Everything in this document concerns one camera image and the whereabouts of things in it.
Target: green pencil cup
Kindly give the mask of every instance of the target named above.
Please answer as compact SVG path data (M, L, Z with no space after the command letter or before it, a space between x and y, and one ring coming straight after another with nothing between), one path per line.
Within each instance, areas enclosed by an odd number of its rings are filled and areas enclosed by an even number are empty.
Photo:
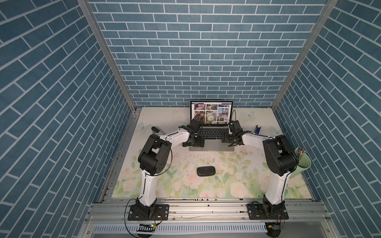
M299 164L296 166L296 170L291 173L290 178L295 177L296 175L300 174L304 170L307 170L311 167L311 159L308 157L308 155L304 154L300 160Z

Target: brick wallpaper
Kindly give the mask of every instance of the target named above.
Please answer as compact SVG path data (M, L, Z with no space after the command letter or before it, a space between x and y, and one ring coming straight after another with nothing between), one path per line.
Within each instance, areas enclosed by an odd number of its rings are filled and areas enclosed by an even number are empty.
M381 1L339 0L275 115L342 237L380 237Z
M326 0L90 0L137 106L269 107Z
M77 236L129 115L76 0L0 1L0 237Z

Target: red wire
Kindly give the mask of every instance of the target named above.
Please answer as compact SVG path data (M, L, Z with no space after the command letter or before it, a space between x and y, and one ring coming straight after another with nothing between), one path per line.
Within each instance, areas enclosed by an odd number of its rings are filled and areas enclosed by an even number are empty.
M275 224L274 224L274 225L276 225L276 224L278 223L278 221L279 221L279 218L280 218L280 215L278 214L278 219L277 219L277 221L275 222Z
M160 223L161 223L163 221L163 215L159 211L157 211L157 212L160 214Z

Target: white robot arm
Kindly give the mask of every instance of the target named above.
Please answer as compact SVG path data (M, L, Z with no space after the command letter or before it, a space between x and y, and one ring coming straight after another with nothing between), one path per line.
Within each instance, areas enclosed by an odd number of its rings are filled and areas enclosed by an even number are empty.
M180 126L172 133L149 136L138 157L142 169L142 187L140 196L133 205L133 209L138 211L138 216L142 219L150 219L155 212L156 184L158 176L165 172L161 173L167 163L169 152L172 154L171 146L182 143L183 147L204 147L204 138L197 137L200 127L199 118L194 118L187 126Z
M222 141L235 145L263 147L266 162L271 170L269 189L263 196L262 211L264 217L277 217L284 206L284 192L290 174L299 161L284 135L267 137L243 131L238 121L229 123L231 133L225 133Z

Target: table surface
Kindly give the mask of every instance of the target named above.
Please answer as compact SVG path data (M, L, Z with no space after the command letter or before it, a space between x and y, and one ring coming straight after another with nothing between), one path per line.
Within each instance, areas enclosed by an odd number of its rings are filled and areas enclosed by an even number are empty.
M282 134L270 108L235 108L244 130L261 126L260 134ZM187 125L189 108L143 107L120 171L113 198L136 198L141 189L141 169L137 157L156 126L164 133ZM240 145L234 152L190 152L187 147L172 147L173 162L157 183L158 198L262 198L268 189L270 170L263 147ZM199 177L196 168L214 166L216 174ZM301 174L289 179L285 198L311 198Z

